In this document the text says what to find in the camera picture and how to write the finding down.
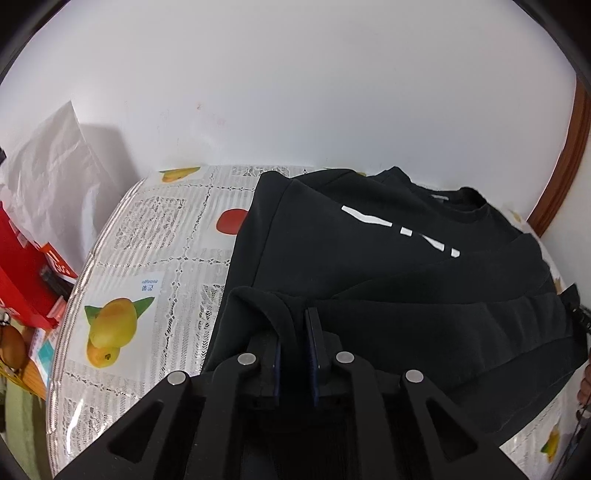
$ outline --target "black t-shirt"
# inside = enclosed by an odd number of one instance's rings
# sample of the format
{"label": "black t-shirt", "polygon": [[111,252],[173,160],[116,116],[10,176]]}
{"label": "black t-shirt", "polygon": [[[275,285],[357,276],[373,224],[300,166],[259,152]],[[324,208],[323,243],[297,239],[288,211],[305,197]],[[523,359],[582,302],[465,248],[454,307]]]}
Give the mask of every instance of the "black t-shirt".
{"label": "black t-shirt", "polygon": [[531,235],[475,190],[431,192],[397,168],[261,176],[204,369],[271,328],[289,382],[310,306],[376,369],[422,370],[498,443],[586,356]]}
{"label": "black t-shirt", "polygon": [[475,198],[458,194],[465,201],[454,207],[429,202],[394,174],[265,173],[226,285],[329,298],[373,278],[491,251],[521,234],[474,190],[463,190]]}

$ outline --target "red box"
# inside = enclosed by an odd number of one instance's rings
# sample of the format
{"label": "red box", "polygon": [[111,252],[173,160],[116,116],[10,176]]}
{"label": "red box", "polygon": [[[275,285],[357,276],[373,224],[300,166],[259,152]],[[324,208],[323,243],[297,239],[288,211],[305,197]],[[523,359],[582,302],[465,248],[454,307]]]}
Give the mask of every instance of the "red box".
{"label": "red box", "polygon": [[22,236],[0,208],[0,306],[23,325],[57,326],[66,302],[43,281],[45,255]]}

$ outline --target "white plastic bag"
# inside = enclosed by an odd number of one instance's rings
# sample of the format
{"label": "white plastic bag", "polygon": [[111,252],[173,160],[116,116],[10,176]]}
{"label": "white plastic bag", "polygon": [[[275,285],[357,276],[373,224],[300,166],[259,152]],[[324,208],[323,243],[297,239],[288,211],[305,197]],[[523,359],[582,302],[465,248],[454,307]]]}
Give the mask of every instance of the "white plastic bag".
{"label": "white plastic bag", "polygon": [[122,195],[86,143],[72,103],[0,167],[0,200],[25,237],[73,281]]}

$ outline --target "white wall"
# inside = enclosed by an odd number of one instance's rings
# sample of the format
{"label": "white wall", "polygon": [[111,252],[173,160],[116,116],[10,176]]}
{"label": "white wall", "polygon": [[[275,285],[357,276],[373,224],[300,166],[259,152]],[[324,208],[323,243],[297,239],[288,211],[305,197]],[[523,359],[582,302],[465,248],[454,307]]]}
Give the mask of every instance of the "white wall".
{"label": "white wall", "polygon": [[567,285],[591,307],[591,136],[573,185],[542,241]]}
{"label": "white wall", "polygon": [[398,165],[527,216],[574,80],[512,0],[72,0],[0,86],[0,145],[71,99],[122,187],[198,162]]}

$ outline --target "metal screw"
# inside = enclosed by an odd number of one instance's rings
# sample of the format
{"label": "metal screw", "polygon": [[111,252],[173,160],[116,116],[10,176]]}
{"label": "metal screw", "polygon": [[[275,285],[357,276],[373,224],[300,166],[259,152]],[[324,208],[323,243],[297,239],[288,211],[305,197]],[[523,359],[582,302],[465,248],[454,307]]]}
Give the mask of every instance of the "metal screw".
{"label": "metal screw", "polygon": [[186,378],[187,374],[185,372],[177,370],[176,372],[171,372],[166,379],[171,385],[180,385]]}
{"label": "metal screw", "polygon": [[238,355],[238,363],[241,365],[252,365],[256,362],[256,355],[254,353],[242,353]]}
{"label": "metal screw", "polygon": [[420,383],[425,378],[419,370],[409,370],[404,376],[411,383]]}
{"label": "metal screw", "polygon": [[336,360],[340,364],[349,364],[355,360],[355,356],[351,352],[339,352],[336,354]]}

